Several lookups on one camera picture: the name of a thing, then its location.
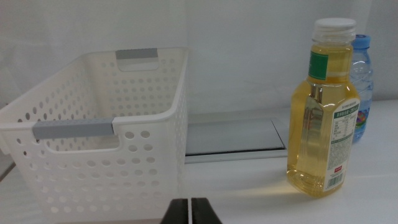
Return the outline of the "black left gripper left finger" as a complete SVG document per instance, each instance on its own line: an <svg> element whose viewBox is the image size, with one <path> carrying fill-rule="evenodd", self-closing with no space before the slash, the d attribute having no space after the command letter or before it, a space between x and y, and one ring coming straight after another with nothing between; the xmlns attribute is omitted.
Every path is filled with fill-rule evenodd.
<svg viewBox="0 0 398 224"><path fill-rule="evenodd" d="M186 198L171 200L160 224L189 224L188 200Z"/></svg>

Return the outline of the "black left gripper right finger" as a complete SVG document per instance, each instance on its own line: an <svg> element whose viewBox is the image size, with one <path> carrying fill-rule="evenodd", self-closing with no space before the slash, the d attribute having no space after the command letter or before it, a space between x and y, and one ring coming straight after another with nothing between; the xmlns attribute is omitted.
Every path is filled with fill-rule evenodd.
<svg viewBox="0 0 398 224"><path fill-rule="evenodd" d="M191 198L193 224L222 224L207 198Z"/></svg>

